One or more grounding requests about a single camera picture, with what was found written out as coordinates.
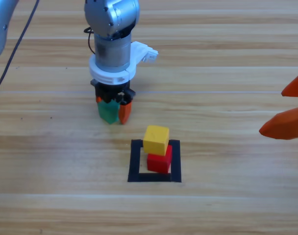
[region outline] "block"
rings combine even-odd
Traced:
[[[148,154],[147,169],[161,174],[168,174],[172,161],[172,145],[168,145],[165,156]]]
[[[284,88],[282,96],[298,97],[298,76]]]
[[[170,131],[167,127],[150,125],[144,136],[144,152],[164,156],[169,144]]]
[[[104,100],[98,103],[98,111],[100,117],[109,124],[113,124],[119,120],[120,104],[112,100],[110,103],[105,103]]]
[[[260,134],[276,140],[298,138],[298,108],[275,115],[259,130]]]
[[[129,115],[131,113],[131,108],[132,108],[132,102],[130,102],[127,105],[121,105],[120,110],[119,110],[119,119],[121,121],[121,124],[127,123],[129,119]]]

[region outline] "wood grain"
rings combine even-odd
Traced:
[[[32,10],[20,0],[0,76]],[[259,134],[298,107],[298,0],[140,0],[127,125],[98,116],[83,1],[41,0],[0,87],[0,235],[298,235],[298,139]],[[128,183],[147,125],[181,140],[182,183]],[[146,171],[142,155],[141,171]]]

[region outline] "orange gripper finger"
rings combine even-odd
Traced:
[[[298,76],[284,88],[282,96],[298,97]]]
[[[97,96],[97,97],[96,97],[96,102],[99,103],[99,102],[101,102],[101,101],[102,101],[101,97],[100,97],[100,96]]]
[[[259,132],[263,136],[278,140],[298,138],[298,108],[275,115]]]
[[[119,119],[121,124],[125,124],[129,119],[129,115],[131,113],[132,102],[127,105],[121,105],[119,110]]]

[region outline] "black tape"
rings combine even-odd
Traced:
[[[143,147],[142,140],[132,140],[130,145],[130,162],[128,182],[182,182],[181,161],[180,161],[180,141],[170,140],[172,145],[171,173],[139,173],[140,150]]]

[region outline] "cube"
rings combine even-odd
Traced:
[[[144,142],[144,152],[165,156],[169,144],[170,130],[163,126],[148,126]]]
[[[161,174],[168,174],[172,161],[172,145],[168,145],[165,156],[148,154],[147,169]]]

